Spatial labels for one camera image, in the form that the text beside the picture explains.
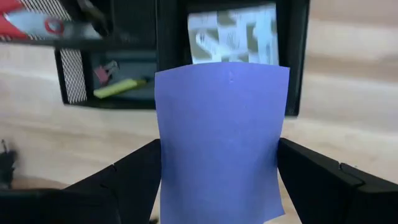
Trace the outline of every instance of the blue sheet of paper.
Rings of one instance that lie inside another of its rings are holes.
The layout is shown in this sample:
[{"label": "blue sheet of paper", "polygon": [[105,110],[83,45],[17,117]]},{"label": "blue sheet of paper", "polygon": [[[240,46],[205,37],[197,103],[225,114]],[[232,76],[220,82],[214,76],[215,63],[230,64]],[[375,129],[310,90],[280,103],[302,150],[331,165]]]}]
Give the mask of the blue sheet of paper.
[{"label": "blue sheet of paper", "polygon": [[289,69],[225,62],[155,77],[162,224],[260,224],[284,214],[277,180]]}]

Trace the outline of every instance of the wooden desk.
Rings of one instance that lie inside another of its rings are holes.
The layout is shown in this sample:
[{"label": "wooden desk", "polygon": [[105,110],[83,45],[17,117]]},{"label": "wooden desk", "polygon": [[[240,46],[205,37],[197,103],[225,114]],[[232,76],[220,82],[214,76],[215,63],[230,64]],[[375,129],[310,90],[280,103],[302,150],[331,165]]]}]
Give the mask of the wooden desk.
[{"label": "wooden desk", "polygon": [[[301,112],[283,137],[398,183],[398,1],[311,8]],[[0,45],[0,103],[19,186],[72,184],[159,137],[154,111],[63,106],[51,48]],[[270,223],[300,223],[281,192],[286,215]]]}]

